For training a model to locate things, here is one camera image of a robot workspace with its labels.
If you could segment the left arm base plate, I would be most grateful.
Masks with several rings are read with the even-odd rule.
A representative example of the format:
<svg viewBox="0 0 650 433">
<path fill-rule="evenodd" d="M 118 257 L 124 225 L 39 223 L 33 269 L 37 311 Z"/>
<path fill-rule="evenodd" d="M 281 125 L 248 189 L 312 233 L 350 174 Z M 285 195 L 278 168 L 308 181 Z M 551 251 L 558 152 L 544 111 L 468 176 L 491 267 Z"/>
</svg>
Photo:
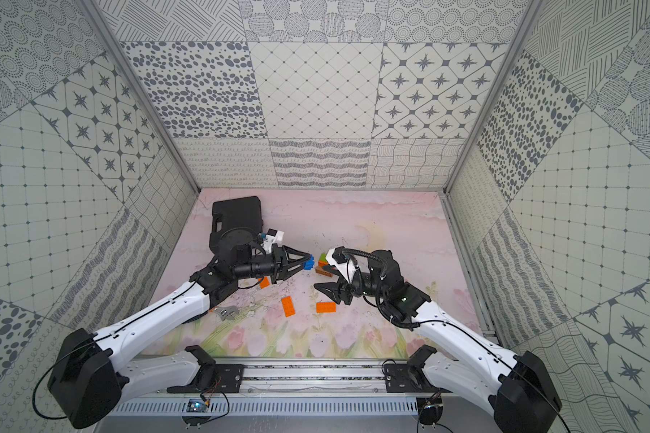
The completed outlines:
<svg viewBox="0 0 650 433">
<path fill-rule="evenodd" d="M 189 384 L 169 387 L 166 393 L 239 393 L 245 368 L 243 364 L 202 366 Z"/>
</svg>

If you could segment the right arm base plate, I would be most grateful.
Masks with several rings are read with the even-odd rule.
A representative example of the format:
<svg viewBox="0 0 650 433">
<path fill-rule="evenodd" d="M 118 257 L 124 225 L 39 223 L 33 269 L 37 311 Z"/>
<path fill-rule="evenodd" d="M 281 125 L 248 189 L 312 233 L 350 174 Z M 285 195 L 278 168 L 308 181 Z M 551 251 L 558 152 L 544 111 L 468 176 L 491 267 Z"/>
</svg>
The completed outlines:
<svg viewBox="0 0 650 433">
<path fill-rule="evenodd" d="M 432 385 L 419 368 L 387 360 L 381 370 L 388 393 L 449 393 Z"/>
</svg>

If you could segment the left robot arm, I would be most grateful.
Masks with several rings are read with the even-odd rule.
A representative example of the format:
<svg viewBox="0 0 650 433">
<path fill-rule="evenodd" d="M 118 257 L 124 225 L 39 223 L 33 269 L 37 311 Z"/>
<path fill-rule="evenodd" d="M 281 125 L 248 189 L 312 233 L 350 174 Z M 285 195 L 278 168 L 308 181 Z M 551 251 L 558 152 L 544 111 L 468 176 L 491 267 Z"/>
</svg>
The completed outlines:
<svg viewBox="0 0 650 433">
<path fill-rule="evenodd" d="M 136 359 L 153 342 L 190 319 L 218 307 L 243 280 L 286 281 L 312 266 L 312 256 L 282 245 L 282 232 L 233 228 L 220 235 L 213 258 L 169 295 L 132 316 L 88 333 L 65 337 L 43 377 L 74 429 L 88 428 L 117 405 L 164 388 L 209 391 L 215 360 L 200 346 L 167 357 Z"/>
</svg>

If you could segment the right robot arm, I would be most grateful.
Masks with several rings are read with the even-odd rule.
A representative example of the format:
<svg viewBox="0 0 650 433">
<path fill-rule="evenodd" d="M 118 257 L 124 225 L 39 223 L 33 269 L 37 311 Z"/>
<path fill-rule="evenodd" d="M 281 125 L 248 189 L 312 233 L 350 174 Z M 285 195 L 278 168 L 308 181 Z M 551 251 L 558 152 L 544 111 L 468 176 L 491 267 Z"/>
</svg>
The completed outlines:
<svg viewBox="0 0 650 433">
<path fill-rule="evenodd" d="M 444 357 L 428 348 L 419 350 L 422 365 L 413 375 L 416 380 L 471 402 L 491 415 L 503 432 L 547 432 L 562 419 L 563 404 L 538 355 L 518 355 L 460 323 L 408 283 L 388 253 L 367 258 L 368 270 L 363 272 L 353 256 L 331 251 L 326 270 L 338 279 L 314 287 L 335 303 L 370 296 L 391 325 L 416 331 L 448 352 Z"/>
</svg>

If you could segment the tan 2x4 lego plate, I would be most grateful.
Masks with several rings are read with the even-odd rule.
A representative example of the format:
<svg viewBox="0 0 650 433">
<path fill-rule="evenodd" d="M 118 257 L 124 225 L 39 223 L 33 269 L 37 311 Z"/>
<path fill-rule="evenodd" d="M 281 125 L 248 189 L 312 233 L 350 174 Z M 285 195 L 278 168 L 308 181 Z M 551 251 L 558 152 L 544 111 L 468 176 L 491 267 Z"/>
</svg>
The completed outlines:
<svg viewBox="0 0 650 433">
<path fill-rule="evenodd" d="M 316 274 L 321 274 L 321 275 L 326 276 L 328 278 L 333 277 L 333 274 L 331 272 L 327 272 L 327 271 L 323 270 L 323 268 L 321 268 L 321 267 L 316 267 L 315 272 L 316 272 Z"/>
</svg>

